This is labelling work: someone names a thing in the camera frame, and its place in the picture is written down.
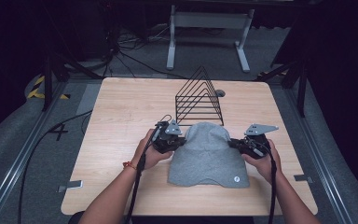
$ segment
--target forearm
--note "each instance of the forearm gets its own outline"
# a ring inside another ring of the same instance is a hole
[[[309,208],[303,203],[296,191],[282,172],[277,172],[277,199],[280,203],[284,220],[291,223],[320,223]]]
[[[120,223],[135,177],[134,169],[125,168],[89,205],[80,223]]]

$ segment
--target wooden table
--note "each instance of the wooden table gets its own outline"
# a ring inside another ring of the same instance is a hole
[[[92,200],[121,172],[139,140],[166,114],[175,116],[175,94],[185,80],[154,78],[106,78],[101,86],[71,181],[82,180],[80,189],[68,189],[62,212],[85,210]],[[317,206],[303,175],[269,86],[261,82],[213,81],[220,98],[225,128],[233,138],[243,138],[252,123],[277,125],[267,133],[279,150],[283,173],[301,199],[317,213]],[[143,172],[133,214],[151,216],[267,216],[271,186],[249,164],[250,188],[226,189],[204,185],[177,187],[167,183],[171,159]],[[277,204],[275,214],[281,214]]]

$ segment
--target wire file holder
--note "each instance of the wire file holder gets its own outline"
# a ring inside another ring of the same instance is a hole
[[[205,68],[201,66],[175,96],[176,122],[191,126],[209,121],[224,126],[219,97]]]

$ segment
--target right arm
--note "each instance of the right arm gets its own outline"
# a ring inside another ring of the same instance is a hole
[[[276,150],[274,143],[271,140],[268,141],[271,146],[272,155],[277,164],[276,192],[285,222],[287,224],[320,223],[318,218],[312,214],[309,208],[304,204],[296,191],[293,189],[292,185],[290,185],[287,178],[284,176],[278,151]],[[271,159],[269,155],[259,160],[255,160],[246,154],[242,154],[242,156],[271,184]]]

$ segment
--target gray cap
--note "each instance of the gray cap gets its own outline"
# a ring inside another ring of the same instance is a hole
[[[245,161],[236,148],[229,147],[228,131],[201,122],[186,132],[186,143],[173,154],[168,182],[179,186],[198,184],[226,188],[249,187]]]

